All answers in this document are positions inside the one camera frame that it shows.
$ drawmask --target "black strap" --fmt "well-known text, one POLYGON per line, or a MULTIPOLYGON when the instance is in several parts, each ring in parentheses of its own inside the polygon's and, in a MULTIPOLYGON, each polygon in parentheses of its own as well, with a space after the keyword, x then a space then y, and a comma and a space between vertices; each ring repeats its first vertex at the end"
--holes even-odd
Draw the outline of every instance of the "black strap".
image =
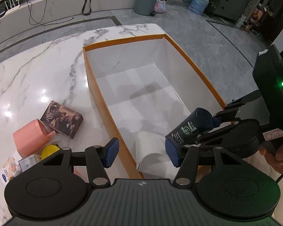
POLYGON ((85 10, 87 1, 88 1, 88 0, 85 0, 85 3, 84 3, 83 8, 82 8, 82 14, 83 14, 83 15, 90 15, 90 14, 91 14, 91 0, 89 0, 89 2, 90 2, 90 5, 89 5, 90 10, 89 10, 89 12, 88 12, 88 13, 84 13, 84 10, 85 10))

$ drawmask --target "handwritten label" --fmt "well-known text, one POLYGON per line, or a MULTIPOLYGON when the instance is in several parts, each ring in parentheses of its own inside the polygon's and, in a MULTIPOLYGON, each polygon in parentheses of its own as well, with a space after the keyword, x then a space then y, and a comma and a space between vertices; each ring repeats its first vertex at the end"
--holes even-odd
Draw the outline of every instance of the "handwritten label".
POLYGON ((265 141, 277 139, 283 137, 283 131, 279 128, 274 130, 270 130, 268 132, 262 133, 264 136, 265 141))

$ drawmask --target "metal screw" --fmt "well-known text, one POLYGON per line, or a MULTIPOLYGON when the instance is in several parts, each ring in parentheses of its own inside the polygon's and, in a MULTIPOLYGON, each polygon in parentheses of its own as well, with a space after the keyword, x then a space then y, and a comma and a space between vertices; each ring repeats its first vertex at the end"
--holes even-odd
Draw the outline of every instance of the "metal screw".
POLYGON ((93 180, 93 183, 95 185, 105 185, 106 183, 108 183, 108 180, 104 177, 97 177, 93 180))
POLYGON ((189 185, 191 181, 188 178, 180 177, 176 179, 175 182, 180 186, 186 186, 186 185, 189 185))

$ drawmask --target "black circular cover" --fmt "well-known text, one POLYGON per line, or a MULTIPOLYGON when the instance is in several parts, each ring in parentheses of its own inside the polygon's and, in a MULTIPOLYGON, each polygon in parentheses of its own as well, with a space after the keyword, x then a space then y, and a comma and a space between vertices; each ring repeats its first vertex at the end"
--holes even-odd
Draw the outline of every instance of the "black circular cover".
POLYGON ((197 193, 213 212, 238 220, 270 216, 280 199, 276 182, 251 165, 218 167, 202 178, 197 193))
POLYGON ((87 195, 86 183, 59 166, 37 164, 12 179, 5 200, 12 214, 27 219, 51 219, 76 209, 87 195))

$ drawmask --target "pink cup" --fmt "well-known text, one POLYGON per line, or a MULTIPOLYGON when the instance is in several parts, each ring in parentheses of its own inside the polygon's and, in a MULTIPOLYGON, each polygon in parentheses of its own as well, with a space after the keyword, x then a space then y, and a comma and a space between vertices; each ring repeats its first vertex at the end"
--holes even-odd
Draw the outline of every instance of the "pink cup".
POLYGON ((14 132, 13 136, 18 153, 27 157, 47 144, 55 134, 55 131, 48 133, 43 123, 35 119, 14 132))

